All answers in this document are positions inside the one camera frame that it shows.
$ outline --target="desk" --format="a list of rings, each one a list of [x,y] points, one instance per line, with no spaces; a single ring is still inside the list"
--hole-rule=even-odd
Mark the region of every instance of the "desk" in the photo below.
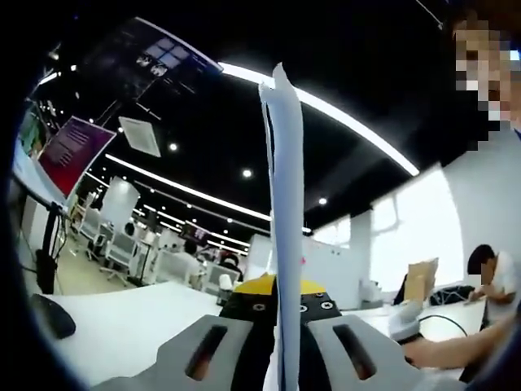
[[[88,296],[49,296],[76,322],[74,335],[54,343],[65,362],[91,387],[151,366],[157,349],[206,314],[219,315],[216,298],[178,283]]]
[[[476,334],[481,328],[485,310],[485,300],[477,301],[475,303],[466,304],[466,302],[459,302],[449,305],[438,305],[427,307],[423,310],[420,318],[428,315],[442,315],[452,319],[458,323],[466,331],[468,335]],[[342,314],[354,314],[362,320],[376,328],[385,336],[389,336],[388,324],[389,317],[395,314],[396,307],[385,306],[371,310],[354,310],[344,311]],[[421,333],[429,340],[441,341],[449,340],[465,336],[462,331],[447,319],[429,318],[421,323]],[[442,371],[438,369],[428,369],[426,371],[432,372],[437,376],[448,376],[454,379],[459,379],[463,373],[464,368],[453,369],[450,371]]]

